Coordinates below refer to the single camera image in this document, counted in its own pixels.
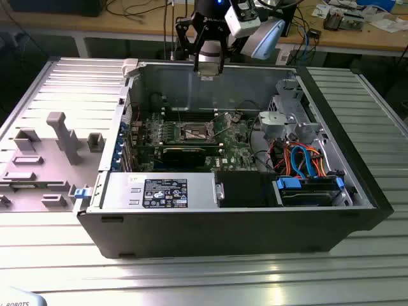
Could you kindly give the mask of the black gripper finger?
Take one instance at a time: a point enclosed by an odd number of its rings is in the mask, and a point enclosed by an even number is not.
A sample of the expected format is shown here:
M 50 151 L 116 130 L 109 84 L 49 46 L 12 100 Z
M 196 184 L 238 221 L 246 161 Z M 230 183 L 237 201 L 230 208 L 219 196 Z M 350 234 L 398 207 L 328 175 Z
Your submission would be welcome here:
M 246 44 L 246 37 L 236 38 L 232 45 L 228 46 L 229 34 L 227 32 L 220 32 L 218 35 L 220 43 L 220 56 L 219 56 L 219 74 L 223 72 L 224 62 L 232 55 L 239 54 Z
M 193 43 L 187 38 L 187 30 L 193 27 L 196 31 L 196 38 Z M 198 72 L 199 52 L 205 42 L 205 26 L 203 15 L 192 15 L 191 17 L 177 17 L 175 29 L 178 35 L 180 46 L 186 57 L 194 56 L 194 72 Z

